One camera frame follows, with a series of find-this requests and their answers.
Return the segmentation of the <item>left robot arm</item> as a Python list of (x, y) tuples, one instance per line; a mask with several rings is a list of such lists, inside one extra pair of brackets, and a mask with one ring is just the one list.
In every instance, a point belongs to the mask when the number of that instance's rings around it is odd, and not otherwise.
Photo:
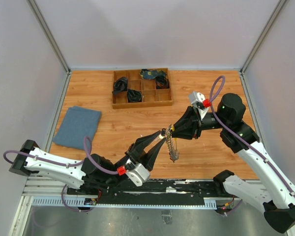
[(135, 186), (142, 186), (149, 179), (165, 141), (165, 130), (140, 137), (116, 163), (92, 153), (88, 136), (83, 141), (86, 156), (82, 161), (45, 152), (33, 140), (27, 140), (20, 151), (6, 151), (3, 157), (6, 159), (11, 153), (16, 155), (10, 162), (11, 173), (27, 177), (39, 174), (88, 195), (95, 189), (117, 187), (125, 180), (130, 180)]

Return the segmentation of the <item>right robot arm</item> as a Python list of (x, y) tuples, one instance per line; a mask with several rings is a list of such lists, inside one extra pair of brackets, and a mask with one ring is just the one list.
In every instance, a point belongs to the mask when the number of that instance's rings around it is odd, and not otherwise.
[(209, 112), (210, 100), (199, 92), (189, 95), (191, 105), (174, 124), (172, 137), (192, 140), (204, 130), (221, 129), (223, 143), (244, 160), (258, 176), (264, 190), (224, 170), (214, 178), (213, 191), (241, 198), (262, 213), (279, 233), (295, 225), (295, 185), (274, 163), (256, 132), (243, 121), (246, 107), (234, 93), (222, 96), (216, 112)]

